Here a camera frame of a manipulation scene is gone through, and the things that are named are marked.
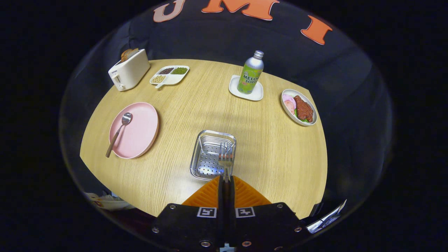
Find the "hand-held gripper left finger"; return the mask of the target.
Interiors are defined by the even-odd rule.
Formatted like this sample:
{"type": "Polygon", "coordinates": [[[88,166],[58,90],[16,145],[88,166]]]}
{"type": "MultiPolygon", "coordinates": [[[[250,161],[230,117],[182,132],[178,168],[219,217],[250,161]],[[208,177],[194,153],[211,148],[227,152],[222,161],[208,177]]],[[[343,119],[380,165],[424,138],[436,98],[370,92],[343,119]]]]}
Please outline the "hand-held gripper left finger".
{"type": "Polygon", "coordinates": [[[167,204],[152,222],[152,240],[169,252],[216,252],[224,244],[223,178],[209,181],[182,204],[167,204]]]}

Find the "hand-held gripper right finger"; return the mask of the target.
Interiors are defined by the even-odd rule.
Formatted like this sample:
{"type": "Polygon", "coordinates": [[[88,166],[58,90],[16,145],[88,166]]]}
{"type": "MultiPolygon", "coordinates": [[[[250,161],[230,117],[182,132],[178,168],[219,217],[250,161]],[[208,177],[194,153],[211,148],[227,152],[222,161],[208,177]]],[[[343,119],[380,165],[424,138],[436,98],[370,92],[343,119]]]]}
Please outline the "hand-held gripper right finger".
{"type": "Polygon", "coordinates": [[[271,203],[242,179],[226,178],[226,243],[237,252],[288,252],[304,223],[284,202],[271,203]]]}

